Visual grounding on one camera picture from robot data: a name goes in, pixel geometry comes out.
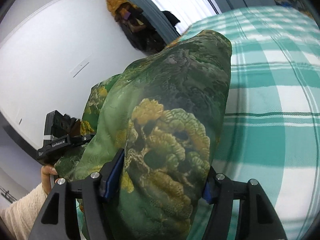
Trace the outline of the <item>person's left hand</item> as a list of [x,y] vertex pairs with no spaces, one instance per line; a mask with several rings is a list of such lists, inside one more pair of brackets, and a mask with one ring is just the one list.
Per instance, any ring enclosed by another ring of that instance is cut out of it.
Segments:
[[52,190],[51,176],[57,176],[57,171],[53,165],[44,165],[41,167],[41,183],[43,190],[49,194]]

